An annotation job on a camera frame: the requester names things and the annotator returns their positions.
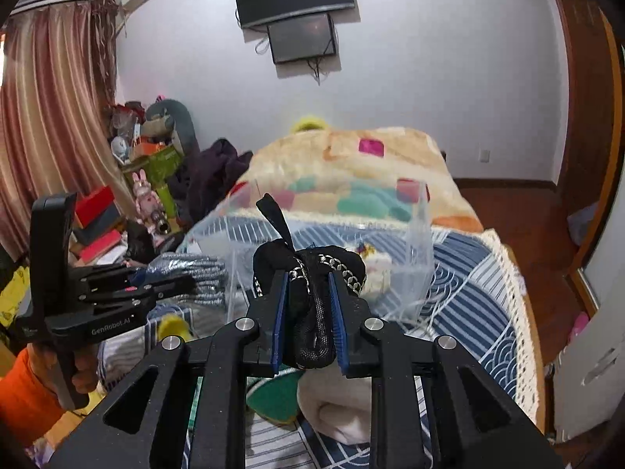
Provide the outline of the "left hand holding gripper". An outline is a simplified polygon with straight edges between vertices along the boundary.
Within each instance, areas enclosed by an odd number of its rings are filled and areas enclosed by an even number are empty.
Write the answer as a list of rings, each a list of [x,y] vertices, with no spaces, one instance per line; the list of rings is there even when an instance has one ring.
[[[49,391],[55,393],[53,367],[57,364],[57,354],[40,343],[29,343],[29,366],[34,376]],[[77,372],[72,376],[72,383],[79,394],[89,394],[97,383],[97,347],[95,345],[79,349],[74,353]]]

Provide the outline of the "orange sleeve forearm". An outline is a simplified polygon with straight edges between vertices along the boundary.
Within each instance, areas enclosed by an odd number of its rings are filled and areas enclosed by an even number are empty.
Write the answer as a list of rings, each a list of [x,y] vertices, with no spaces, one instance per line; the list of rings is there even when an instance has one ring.
[[[56,395],[35,376],[23,349],[0,383],[1,426],[9,429],[19,448],[28,448],[66,412]]]

